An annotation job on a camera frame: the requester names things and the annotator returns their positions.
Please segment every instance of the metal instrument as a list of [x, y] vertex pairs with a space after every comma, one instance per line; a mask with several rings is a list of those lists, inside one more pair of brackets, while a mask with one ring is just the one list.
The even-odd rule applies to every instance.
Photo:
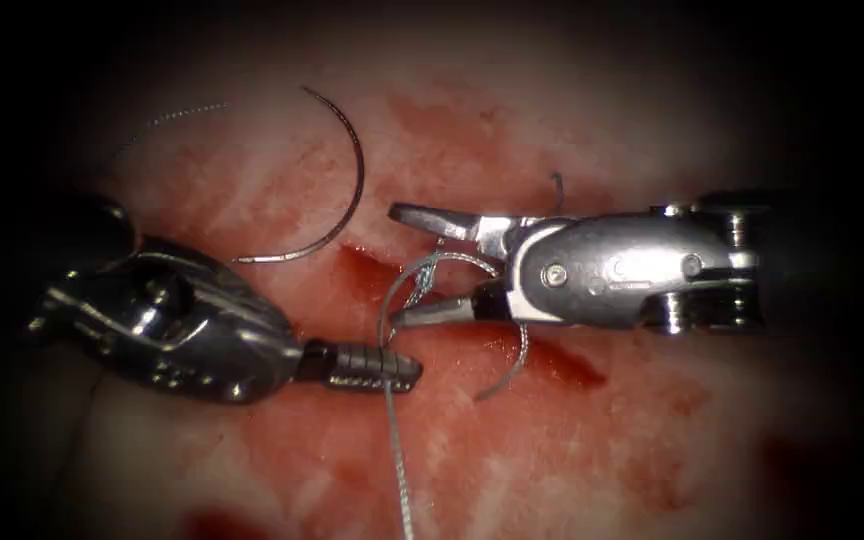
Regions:
[[297, 342], [285, 314], [218, 261], [146, 237], [111, 269], [51, 283], [26, 327], [73, 338], [120, 376], [207, 401], [248, 404], [290, 381], [409, 392], [422, 365], [358, 344]]
[[725, 193], [601, 216], [478, 215], [396, 203], [389, 217], [473, 242], [504, 264], [470, 293], [390, 316], [393, 328], [483, 320], [644, 326], [662, 334], [762, 326], [750, 231], [768, 204]]

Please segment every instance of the ribbed metal tip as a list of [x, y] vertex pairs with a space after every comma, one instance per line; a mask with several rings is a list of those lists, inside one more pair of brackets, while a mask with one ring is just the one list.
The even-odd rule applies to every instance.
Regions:
[[469, 322], [475, 320], [472, 299], [465, 296], [447, 298], [433, 304], [412, 306], [389, 316], [393, 328], [410, 328]]

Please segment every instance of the blood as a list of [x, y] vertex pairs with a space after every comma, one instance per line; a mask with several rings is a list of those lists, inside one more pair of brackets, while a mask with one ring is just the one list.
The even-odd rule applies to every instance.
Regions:
[[[447, 340], [450, 344], [472, 349], [477, 347], [482, 349], [484, 355], [498, 352], [505, 358], [518, 358], [519, 330], [508, 323], [450, 326], [442, 333], [440, 339]], [[529, 340], [526, 369], [562, 390], [596, 390], [608, 381], [604, 373], [596, 370], [582, 357], [541, 338]]]
[[182, 520], [182, 531], [187, 540], [275, 540], [259, 524], [221, 508], [189, 512]]

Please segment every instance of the metal screw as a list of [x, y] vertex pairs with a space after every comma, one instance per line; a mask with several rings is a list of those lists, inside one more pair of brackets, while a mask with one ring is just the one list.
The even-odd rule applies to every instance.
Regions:
[[686, 277], [695, 277], [702, 272], [702, 260], [695, 254], [686, 255], [682, 259], [682, 273]]
[[589, 294], [592, 296], [598, 296], [604, 293], [607, 287], [608, 283], [600, 277], [595, 277], [589, 280]]
[[546, 287], [561, 287], [568, 279], [565, 267], [559, 263], [552, 263], [542, 269], [542, 283], [545, 283]]

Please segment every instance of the braided suture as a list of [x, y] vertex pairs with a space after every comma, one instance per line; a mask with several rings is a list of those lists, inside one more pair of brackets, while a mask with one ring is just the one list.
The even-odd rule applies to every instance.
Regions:
[[182, 109], [180, 111], [174, 111], [174, 112], [168, 112], [165, 114], [160, 114], [159, 116], [157, 116], [157, 117], [147, 121], [145, 124], [143, 124], [142, 129], [133, 133], [132, 137], [130, 137], [128, 141], [120, 144], [118, 146], [118, 148], [115, 149], [115, 152], [112, 154], [112, 157], [110, 158], [109, 161], [110, 161], [110, 163], [114, 164], [116, 161], [118, 161], [118, 159], [122, 156], [122, 154], [125, 153], [126, 150], [128, 150], [132, 146], [135, 146], [136, 144], [138, 144], [139, 141], [142, 140], [142, 137], [147, 132], [151, 131], [152, 129], [155, 129], [159, 126], [162, 126], [162, 125], [164, 125], [168, 122], [171, 122], [172, 120], [176, 120], [178, 118], [183, 118], [186, 116], [190, 116], [193, 114], [200, 114], [200, 113], [204, 113], [204, 112], [220, 111], [223, 109], [227, 109], [231, 106], [232, 106], [232, 104], [229, 103], [228, 101], [223, 101], [222, 103], [212, 103], [209, 105], [202, 105], [202, 106], [194, 107], [194, 108], [190, 108], [190, 109]]

